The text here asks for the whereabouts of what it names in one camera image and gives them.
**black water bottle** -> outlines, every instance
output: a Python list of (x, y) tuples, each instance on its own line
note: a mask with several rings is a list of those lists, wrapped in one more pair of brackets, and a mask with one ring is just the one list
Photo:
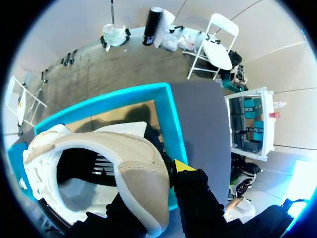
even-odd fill
[(149, 46), (153, 44), (154, 35), (158, 29), (160, 18), (163, 14), (163, 9), (157, 6), (151, 7), (148, 15), (147, 24), (145, 26), (143, 45)]

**white plastic bag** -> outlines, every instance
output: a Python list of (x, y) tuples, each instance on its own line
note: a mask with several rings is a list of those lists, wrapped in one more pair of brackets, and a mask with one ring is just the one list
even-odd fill
[(168, 34), (168, 36), (162, 40), (161, 46), (168, 51), (175, 52), (178, 46), (178, 39), (176, 38), (176, 36)]
[(240, 221), (243, 224), (245, 224), (255, 216), (255, 207), (245, 198), (243, 198), (242, 201), (233, 208), (227, 208), (223, 215), (226, 222), (231, 222), (235, 219), (240, 219)]
[(184, 50), (196, 52), (195, 41), (196, 36), (185, 34), (181, 38), (179, 38), (178, 46)]
[(121, 46), (126, 40), (125, 26), (117, 29), (112, 24), (104, 26), (104, 40), (107, 43), (106, 51), (109, 51), (110, 46)]

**yellow tag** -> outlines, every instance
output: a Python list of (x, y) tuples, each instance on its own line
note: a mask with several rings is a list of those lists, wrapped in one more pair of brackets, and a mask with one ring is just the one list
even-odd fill
[(176, 170), (178, 172), (187, 170), (187, 171), (195, 171), (196, 169), (184, 164), (183, 162), (180, 162), (179, 160), (175, 160)]

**white shelf unit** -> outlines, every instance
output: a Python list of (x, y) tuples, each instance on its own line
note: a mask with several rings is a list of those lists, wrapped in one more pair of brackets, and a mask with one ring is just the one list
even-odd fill
[(267, 161), (267, 154), (274, 150), (273, 141), (274, 141), (274, 118), (270, 118), (269, 114), (274, 113), (274, 107), (273, 107), (273, 97), (274, 94), (273, 91), (268, 91), (266, 87), (253, 89), (245, 92), (235, 93), (231, 95), (225, 96), (225, 101), (227, 104), (227, 111), (228, 111), (228, 117), (229, 117), (229, 127), (230, 127), (230, 133), (232, 132), (231, 129), (231, 120), (230, 120), (230, 105), (229, 105), (229, 99), (233, 98), (239, 98), (239, 97), (261, 97), (262, 101), (262, 109), (263, 109), (263, 121), (264, 121), (264, 132), (263, 132), (263, 147), (262, 151), (255, 154), (252, 152), (247, 152), (241, 149), (232, 148), (232, 137), (230, 138), (231, 142), (231, 152), (239, 155), (246, 156), (251, 159), (255, 160), (262, 160)]

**concrete floor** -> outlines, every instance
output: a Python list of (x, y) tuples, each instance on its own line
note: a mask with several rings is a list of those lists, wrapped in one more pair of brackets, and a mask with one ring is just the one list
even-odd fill
[[(48, 105), (46, 109), (39, 107), (33, 122), (37, 124), (69, 106), (122, 88), (185, 82), (192, 61), (193, 57), (182, 54), (181, 49), (172, 53), (154, 45), (144, 46), (139, 37), (120, 47), (111, 47), (109, 52), (99, 42), (92, 43), (78, 50), (73, 65), (64, 66), (60, 60), (51, 65), (48, 83), (43, 83), (38, 75), (28, 82), (31, 92), (42, 88), (39, 97)], [(212, 78), (212, 73), (196, 71), (190, 80), (205, 78)], [(23, 126), (23, 131), (29, 129), (30, 126)]]

